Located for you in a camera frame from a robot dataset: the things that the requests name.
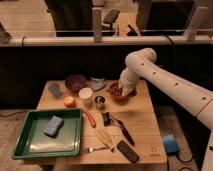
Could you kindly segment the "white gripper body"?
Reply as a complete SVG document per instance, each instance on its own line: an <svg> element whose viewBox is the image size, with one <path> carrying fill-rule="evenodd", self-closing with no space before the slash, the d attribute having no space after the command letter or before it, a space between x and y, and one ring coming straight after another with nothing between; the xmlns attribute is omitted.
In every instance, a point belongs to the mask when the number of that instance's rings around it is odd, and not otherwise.
<svg viewBox="0 0 213 171"><path fill-rule="evenodd" d="M135 88L138 82L138 75L125 68L119 78L120 88Z"/></svg>

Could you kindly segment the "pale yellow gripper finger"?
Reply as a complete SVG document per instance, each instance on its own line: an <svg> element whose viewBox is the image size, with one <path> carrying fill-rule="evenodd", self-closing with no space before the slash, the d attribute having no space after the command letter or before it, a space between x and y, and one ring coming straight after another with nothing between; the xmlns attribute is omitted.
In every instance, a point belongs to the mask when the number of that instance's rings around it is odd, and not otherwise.
<svg viewBox="0 0 213 171"><path fill-rule="evenodd" d="M129 95L132 91L133 91L132 88L123 87L123 88L122 88L122 93L121 93L121 95L122 95L123 97L125 97L125 96Z"/></svg>

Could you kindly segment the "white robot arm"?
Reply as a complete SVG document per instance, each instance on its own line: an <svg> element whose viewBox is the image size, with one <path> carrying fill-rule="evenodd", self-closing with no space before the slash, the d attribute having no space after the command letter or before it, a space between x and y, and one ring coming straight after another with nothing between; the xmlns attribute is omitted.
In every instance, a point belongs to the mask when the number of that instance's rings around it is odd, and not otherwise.
<svg viewBox="0 0 213 171"><path fill-rule="evenodd" d="M196 117L211 131L201 171L213 171L213 91L161 69L155 64L156 59L157 54L152 48L126 56L126 68L118 83L122 95L132 92L139 79L144 78Z"/></svg>

